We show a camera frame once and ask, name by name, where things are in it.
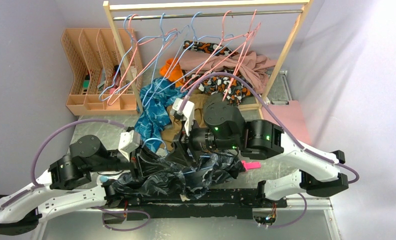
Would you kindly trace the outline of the dark leaf print shorts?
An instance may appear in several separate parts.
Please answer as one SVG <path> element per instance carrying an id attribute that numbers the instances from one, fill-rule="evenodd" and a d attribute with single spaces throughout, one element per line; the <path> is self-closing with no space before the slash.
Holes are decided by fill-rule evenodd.
<path id="1" fill-rule="evenodd" d="M 235 180 L 246 169 L 237 156 L 229 154 L 202 155 L 201 166 L 182 168 L 165 157 L 156 160 L 162 170 L 135 179 L 130 172 L 121 174 L 111 186 L 125 195 L 168 196 L 182 195 L 190 200 L 203 197 L 211 186 Z"/>

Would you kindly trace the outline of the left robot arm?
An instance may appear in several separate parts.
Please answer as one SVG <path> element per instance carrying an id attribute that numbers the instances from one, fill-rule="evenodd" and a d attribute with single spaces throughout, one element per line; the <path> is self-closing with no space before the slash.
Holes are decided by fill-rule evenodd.
<path id="1" fill-rule="evenodd" d="M 113 185 L 118 177 L 131 176 L 137 187 L 167 168 L 133 131 L 122 133 L 119 148 L 113 150 L 95 135 L 83 136 L 32 183 L 0 195 L 0 235 L 22 235 L 77 210 L 128 205 L 131 195 Z"/>

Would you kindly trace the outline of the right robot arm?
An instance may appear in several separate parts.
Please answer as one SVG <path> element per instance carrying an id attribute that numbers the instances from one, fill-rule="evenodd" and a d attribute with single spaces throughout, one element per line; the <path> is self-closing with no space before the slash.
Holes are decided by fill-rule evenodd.
<path id="1" fill-rule="evenodd" d="M 255 197 L 261 207 L 298 193 L 331 197 L 349 188 L 348 176 L 340 171 L 342 151 L 318 150 L 279 124 L 265 119 L 246 121 L 237 107 L 217 102 L 206 109 L 205 127 L 200 127 L 195 122 L 195 105 L 187 97 L 177 98 L 170 113 L 182 121 L 167 155 L 171 162 L 198 168 L 205 151 L 237 151 L 251 160 L 280 160 L 295 166 L 287 176 L 261 181 Z"/>

